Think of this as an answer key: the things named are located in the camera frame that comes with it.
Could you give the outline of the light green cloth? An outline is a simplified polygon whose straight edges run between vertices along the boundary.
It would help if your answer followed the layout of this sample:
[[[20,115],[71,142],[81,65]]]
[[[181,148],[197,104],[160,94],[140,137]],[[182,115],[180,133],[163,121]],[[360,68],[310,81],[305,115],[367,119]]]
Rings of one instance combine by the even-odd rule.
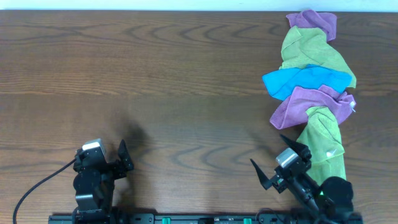
[[[308,122],[297,142],[308,146],[312,166],[307,174],[321,185],[329,177],[346,179],[345,153],[335,115],[324,106],[306,110]]]

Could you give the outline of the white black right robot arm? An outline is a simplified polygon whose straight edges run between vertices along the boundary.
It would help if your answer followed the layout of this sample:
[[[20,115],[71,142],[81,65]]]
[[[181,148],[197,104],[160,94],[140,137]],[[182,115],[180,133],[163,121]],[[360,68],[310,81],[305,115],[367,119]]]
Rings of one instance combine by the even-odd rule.
[[[309,147],[281,135],[287,149],[276,161],[274,176],[268,178],[251,159],[259,182],[264,189],[275,188],[278,193],[289,190],[303,209],[281,219],[282,223],[362,223],[362,217],[354,214],[353,186],[341,177],[332,176],[317,184],[307,172],[312,167]]]

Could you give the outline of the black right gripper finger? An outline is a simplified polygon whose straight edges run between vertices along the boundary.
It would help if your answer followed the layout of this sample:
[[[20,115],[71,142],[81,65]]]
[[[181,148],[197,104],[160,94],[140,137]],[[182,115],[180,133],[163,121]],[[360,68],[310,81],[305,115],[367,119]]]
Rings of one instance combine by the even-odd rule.
[[[282,140],[290,147],[294,152],[296,152],[303,159],[310,159],[312,157],[311,152],[307,145],[302,144],[297,141],[293,141],[283,134],[280,135]]]
[[[270,179],[265,175],[265,173],[261,170],[261,168],[254,162],[253,159],[250,159],[252,165],[254,166],[259,182],[265,190],[268,190],[272,187],[272,182]]]

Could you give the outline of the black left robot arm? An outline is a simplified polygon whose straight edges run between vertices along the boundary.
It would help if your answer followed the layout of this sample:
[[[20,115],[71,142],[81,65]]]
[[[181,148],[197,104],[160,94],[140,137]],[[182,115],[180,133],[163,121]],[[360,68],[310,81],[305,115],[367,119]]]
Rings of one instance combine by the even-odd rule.
[[[124,140],[118,148],[119,158],[107,162],[101,139],[86,142],[77,150],[73,181],[77,208],[72,223],[129,223],[129,215],[113,207],[114,182],[125,178],[134,164]]]

